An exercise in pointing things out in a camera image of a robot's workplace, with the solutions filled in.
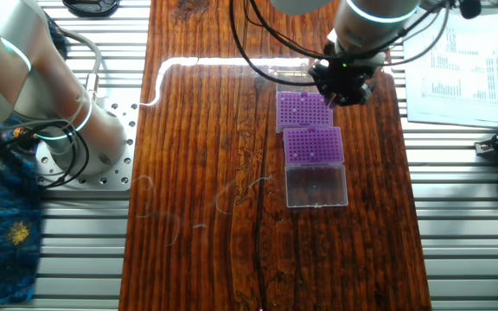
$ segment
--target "blue fabric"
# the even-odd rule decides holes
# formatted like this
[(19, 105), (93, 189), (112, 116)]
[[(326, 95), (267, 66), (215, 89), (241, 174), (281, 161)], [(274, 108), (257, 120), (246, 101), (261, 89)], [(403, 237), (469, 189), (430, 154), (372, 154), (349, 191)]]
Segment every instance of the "blue fabric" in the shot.
[(0, 304), (34, 293), (42, 227), (34, 164), (33, 156), (0, 156)]

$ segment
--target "white cable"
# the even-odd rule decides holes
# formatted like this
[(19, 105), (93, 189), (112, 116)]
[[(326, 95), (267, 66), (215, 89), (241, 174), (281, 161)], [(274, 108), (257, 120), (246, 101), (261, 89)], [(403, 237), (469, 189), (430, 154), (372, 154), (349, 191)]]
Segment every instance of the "white cable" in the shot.
[(441, 36), (443, 35), (443, 32), (445, 31), (445, 28), (447, 27), (447, 22), (449, 21), (449, 7), (450, 3), (449, 1), (445, 4), (445, 17), (443, 19), (443, 25), (441, 26), (441, 29), (439, 30), (439, 33), (437, 34), (437, 37), (433, 40), (433, 42), (428, 46), (424, 51), (420, 52), (418, 55), (412, 56), (409, 59), (402, 60), (397, 63), (386, 63), (386, 64), (381, 64), (381, 67), (389, 67), (389, 66), (398, 66), (398, 65), (403, 65), (406, 63), (409, 63), (411, 61), (415, 61), (419, 59), (420, 57), (424, 56), (426, 53), (430, 52), (433, 47), (436, 46), (436, 44), (439, 42), (441, 39)]
[(99, 50), (97, 45), (93, 43), (93, 41), (87, 39), (85, 36), (71, 30), (61, 29), (61, 31), (65, 36), (86, 44), (95, 53), (95, 64), (93, 64), (92, 73), (97, 74), (97, 72), (99, 71), (99, 67), (101, 66), (101, 61), (103, 60), (103, 55), (101, 55), (101, 51)]

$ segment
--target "transparent box lid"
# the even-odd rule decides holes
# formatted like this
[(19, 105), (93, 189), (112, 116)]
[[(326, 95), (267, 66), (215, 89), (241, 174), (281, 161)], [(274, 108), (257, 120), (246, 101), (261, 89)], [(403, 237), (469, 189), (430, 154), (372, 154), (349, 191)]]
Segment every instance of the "transparent box lid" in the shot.
[(348, 204), (347, 180), (342, 164), (286, 167), (285, 189), (288, 207)]

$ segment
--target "purple pipette tip box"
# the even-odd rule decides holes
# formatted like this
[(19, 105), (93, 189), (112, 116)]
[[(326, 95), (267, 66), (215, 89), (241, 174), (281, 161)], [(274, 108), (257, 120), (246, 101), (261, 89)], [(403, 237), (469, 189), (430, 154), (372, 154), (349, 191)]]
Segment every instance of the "purple pipette tip box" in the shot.
[(288, 128), (333, 126), (334, 112), (318, 93), (279, 92), (276, 103), (276, 132)]
[(343, 163), (342, 133), (339, 127), (284, 130), (287, 165)]

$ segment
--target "clear plastic box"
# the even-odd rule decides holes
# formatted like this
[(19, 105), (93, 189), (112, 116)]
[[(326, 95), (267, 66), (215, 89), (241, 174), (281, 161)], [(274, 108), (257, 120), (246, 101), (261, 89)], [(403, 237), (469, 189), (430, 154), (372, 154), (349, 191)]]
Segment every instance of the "clear plastic box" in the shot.
[(284, 152), (288, 207), (348, 204), (339, 127), (284, 129)]

